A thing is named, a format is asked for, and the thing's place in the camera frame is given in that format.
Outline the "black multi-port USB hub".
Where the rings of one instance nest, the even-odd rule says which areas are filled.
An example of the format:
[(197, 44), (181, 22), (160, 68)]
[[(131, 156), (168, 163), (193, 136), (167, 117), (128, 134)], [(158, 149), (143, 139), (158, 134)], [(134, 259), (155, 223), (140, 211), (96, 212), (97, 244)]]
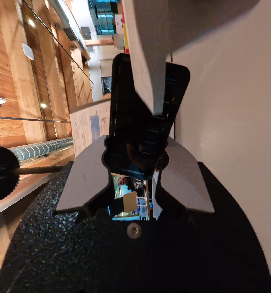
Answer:
[(187, 67), (166, 63), (163, 111), (156, 115), (135, 91), (130, 55), (120, 53), (114, 58), (110, 130), (104, 155), (112, 173), (140, 180), (152, 178), (190, 77)]

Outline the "black ribbed knob with rod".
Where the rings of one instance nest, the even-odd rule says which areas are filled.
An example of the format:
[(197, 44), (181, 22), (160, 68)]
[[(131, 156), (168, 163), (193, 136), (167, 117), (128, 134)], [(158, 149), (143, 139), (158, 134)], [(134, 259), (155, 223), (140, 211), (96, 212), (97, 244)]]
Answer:
[(64, 166), (20, 168), (17, 156), (0, 146), (0, 200), (9, 196), (16, 188), (20, 175), (60, 172)]

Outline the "white oval ceiling device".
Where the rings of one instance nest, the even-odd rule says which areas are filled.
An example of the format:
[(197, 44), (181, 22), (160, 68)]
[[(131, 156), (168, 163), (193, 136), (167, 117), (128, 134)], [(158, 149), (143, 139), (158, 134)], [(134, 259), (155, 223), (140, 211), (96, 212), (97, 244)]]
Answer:
[(33, 50), (25, 43), (22, 43), (22, 49), (23, 49), (23, 53), (24, 55), (29, 58), (31, 61), (35, 60), (35, 56), (33, 53)]

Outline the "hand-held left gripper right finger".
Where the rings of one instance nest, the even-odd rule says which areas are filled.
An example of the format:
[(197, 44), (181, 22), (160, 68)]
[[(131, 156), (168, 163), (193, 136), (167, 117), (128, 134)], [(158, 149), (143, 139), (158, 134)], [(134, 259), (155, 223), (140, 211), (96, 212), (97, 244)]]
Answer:
[(214, 214), (215, 209), (198, 161), (180, 143), (168, 136), (168, 164), (158, 176), (156, 201), (164, 210), (184, 207), (189, 211)]

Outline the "white cardboard box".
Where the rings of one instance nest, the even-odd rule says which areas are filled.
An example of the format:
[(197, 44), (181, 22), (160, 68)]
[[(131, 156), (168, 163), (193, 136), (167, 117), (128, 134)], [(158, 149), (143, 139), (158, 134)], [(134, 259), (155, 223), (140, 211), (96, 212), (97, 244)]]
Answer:
[(109, 134), (111, 99), (70, 109), (75, 158), (101, 136)]

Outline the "beige chair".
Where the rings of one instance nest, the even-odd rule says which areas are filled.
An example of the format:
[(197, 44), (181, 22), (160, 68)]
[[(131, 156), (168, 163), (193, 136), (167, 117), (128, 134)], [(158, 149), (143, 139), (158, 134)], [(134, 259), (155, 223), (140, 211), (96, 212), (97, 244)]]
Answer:
[(137, 211), (137, 198), (138, 194), (136, 191), (126, 193), (123, 195), (123, 208), (125, 213)]

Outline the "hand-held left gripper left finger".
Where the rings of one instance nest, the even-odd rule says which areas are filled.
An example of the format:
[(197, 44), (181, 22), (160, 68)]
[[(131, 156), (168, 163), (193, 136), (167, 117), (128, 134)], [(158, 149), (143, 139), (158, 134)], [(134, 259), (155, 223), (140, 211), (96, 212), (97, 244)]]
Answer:
[(90, 144), (74, 160), (64, 189), (56, 206), (56, 213), (82, 211), (95, 215), (107, 209), (115, 198), (110, 168), (104, 161), (108, 135)]

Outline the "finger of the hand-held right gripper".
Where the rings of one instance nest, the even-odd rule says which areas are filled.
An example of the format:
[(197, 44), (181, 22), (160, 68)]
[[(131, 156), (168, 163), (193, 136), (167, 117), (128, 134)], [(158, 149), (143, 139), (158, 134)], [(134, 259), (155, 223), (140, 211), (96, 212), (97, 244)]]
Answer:
[(256, 0), (130, 0), (123, 14), (137, 94), (163, 112), (167, 56), (250, 12)]

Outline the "silver spiral air duct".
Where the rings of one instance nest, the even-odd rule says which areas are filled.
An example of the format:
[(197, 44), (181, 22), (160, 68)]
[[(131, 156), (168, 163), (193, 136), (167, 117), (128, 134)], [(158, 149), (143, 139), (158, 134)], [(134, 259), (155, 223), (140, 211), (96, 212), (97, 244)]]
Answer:
[(19, 162), (28, 161), (37, 157), (46, 156), (50, 153), (61, 151), (74, 145), (73, 138), (56, 139), (29, 145), (22, 145), (9, 148)]
[(74, 42), (80, 51), (85, 51), (86, 46), (81, 35), (78, 24), (63, 0), (49, 0), (49, 4), (60, 19), (60, 27), (63, 29), (68, 39)]

